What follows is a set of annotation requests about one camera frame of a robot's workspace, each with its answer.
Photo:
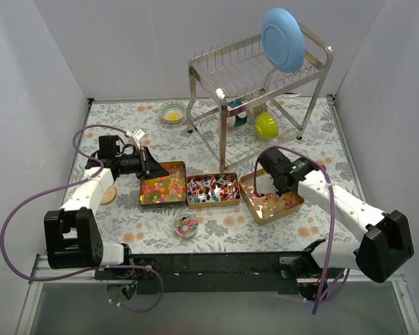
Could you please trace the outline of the tin of gummy candies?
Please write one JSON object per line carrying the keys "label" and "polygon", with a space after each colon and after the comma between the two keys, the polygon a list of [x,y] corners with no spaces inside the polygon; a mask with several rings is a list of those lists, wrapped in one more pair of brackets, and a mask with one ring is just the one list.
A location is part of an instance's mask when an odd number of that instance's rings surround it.
{"label": "tin of gummy candies", "polygon": [[161,163],[169,175],[140,182],[141,207],[160,208],[166,206],[186,206],[186,165],[183,161]]}

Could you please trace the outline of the round wooden jar lid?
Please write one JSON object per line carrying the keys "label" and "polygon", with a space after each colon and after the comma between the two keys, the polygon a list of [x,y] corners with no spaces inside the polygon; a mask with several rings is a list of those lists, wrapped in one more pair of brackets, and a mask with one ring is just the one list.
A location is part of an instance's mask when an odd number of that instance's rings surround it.
{"label": "round wooden jar lid", "polygon": [[105,205],[105,204],[110,204],[117,195],[117,190],[114,186],[109,187],[109,189],[105,192],[103,198],[101,199],[100,204],[101,205]]}

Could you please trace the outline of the tin of popsicle candies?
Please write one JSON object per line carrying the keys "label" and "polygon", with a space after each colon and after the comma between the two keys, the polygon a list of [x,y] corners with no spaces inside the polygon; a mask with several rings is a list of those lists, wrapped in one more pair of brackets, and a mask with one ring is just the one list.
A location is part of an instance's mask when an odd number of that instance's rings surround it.
{"label": "tin of popsicle candies", "polygon": [[253,173],[240,177],[240,188],[249,211],[259,226],[296,212],[304,204],[304,198],[289,192],[283,195],[266,193],[257,197],[253,189]]}

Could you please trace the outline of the clear plastic jar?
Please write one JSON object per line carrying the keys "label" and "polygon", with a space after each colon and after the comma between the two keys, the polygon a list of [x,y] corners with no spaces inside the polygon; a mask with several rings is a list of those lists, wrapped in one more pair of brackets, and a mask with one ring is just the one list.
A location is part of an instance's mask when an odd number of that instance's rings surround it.
{"label": "clear plastic jar", "polygon": [[173,223],[174,231],[182,239],[192,239],[198,232],[197,216],[191,212],[182,212],[176,215]]}

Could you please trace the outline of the tin of lollipops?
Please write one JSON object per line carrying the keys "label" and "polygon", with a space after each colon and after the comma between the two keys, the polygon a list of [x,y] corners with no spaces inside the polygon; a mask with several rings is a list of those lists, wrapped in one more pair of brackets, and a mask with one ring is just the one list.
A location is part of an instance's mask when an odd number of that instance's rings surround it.
{"label": "tin of lollipops", "polygon": [[187,176],[186,189],[190,209],[237,206],[241,200],[235,172]]}

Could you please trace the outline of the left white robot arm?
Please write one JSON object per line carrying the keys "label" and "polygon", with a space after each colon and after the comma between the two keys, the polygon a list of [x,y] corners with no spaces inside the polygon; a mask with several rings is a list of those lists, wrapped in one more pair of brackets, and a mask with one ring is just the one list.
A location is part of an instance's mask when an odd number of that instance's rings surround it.
{"label": "left white robot arm", "polygon": [[123,244],[104,243],[95,214],[117,177],[134,174],[138,179],[167,177],[169,172],[140,144],[144,132],[125,134],[119,145],[116,135],[98,138],[98,151],[87,159],[82,183],[71,198],[44,218],[47,258],[51,268],[68,269],[110,266],[117,278],[129,278],[134,261],[125,256]]}

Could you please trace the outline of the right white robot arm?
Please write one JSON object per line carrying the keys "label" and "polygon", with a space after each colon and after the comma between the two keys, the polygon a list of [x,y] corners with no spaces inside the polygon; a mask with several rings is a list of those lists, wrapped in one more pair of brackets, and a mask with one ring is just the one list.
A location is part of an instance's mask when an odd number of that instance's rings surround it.
{"label": "right white robot arm", "polygon": [[332,222],[340,222],[355,237],[352,243],[328,238],[306,247],[302,256],[306,275],[318,277],[328,267],[354,269],[383,283],[413,257],[409,222],[400,211],[387,213],[363,202],[335,186],[316,161],[304,156],[290,161],[277,146],[265,149],[256,163],[266,172],[253,179],[258,194],[293,192],[324,209]]}

